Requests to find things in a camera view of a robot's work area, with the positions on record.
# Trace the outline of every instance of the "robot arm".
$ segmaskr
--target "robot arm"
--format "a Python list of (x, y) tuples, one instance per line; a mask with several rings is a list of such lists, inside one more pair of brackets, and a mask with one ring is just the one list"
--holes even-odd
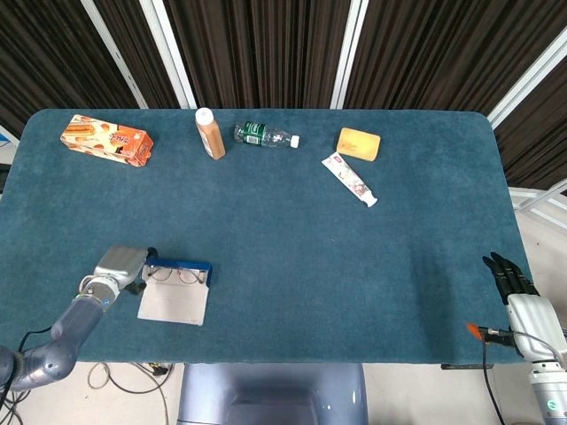
[(567, 425), (567, 372), (563, 357), (567, 343), (548, 299), (540, 294), (518, 266), (496, 253), (483, 257), (506, 306), (510, 331), (482, 328), (491, 337), (510, 338), (521, 356), (532, 363), (530, 383), (546, 425)]
[(79, 349), (120, 292), (137, 278), (147, 257), (146, 249), (111, 247), (51, 327), (51, 342), (24, 352), (0, 346), (0, 385), (12, 379), (11, 390), (31, 390), (69, 375)]

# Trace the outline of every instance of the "white toothpaste tube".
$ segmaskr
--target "white toothpaste tube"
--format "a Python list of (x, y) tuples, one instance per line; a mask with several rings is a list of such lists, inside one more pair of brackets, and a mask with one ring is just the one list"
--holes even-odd
[(372, 206), (377, 202), (369, 187), (337, 152), (321, 162), (366, 205)]

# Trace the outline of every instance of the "green bottle label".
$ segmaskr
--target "green bottle label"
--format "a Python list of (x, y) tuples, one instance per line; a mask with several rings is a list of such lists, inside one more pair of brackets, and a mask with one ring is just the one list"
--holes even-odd
[(247, 121), (245, 123), (244, 131), (242, 135), (244, 136), (245, 142), (249, 144), (257, 144), (260, 146), (260, 142), (264, 137), (264, 128), (266, 124), (260, 124), (259, 122)]

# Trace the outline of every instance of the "water bottle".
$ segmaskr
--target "water bottle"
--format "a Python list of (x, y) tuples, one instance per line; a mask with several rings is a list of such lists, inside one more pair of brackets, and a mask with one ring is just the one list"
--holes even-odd
[(297, 148), (299, 146), (298, 135), (290, 135), (277, 128), (268, 127), (266, 124), (251, 121), (237, 122), (234, 127), (234, 138), (237, 142), (270, 148)]

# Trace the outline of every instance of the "table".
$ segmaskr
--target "table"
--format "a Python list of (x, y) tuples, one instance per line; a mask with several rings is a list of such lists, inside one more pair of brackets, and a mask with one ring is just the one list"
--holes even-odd
[[(148, 165), (68, 150), (59, 136), (75, 113), (147, 130)], [(214, 113), (227, 147), (218, 162), (193, 111), (45, 110), (30, 119), (0, 201), (0, 344), (15, 348), (26, 330), (55, 321), (121, 243), (211, 262), (205, 324), (138, 320), (139, 299), (123, 294), (81, 360), (479, 362), (466, 323), (508, 326), (482, 255), (497, 251), (529, 273), (484, 116)], [(234, 143), (237, 120), (301, 135), (299, 148)], [(372, 208), (321, 164), (342, 127), (382, 136), (375, 162), (346, 157), (378, 197)], [(519, 360), (491, 347), (491, 362)]]

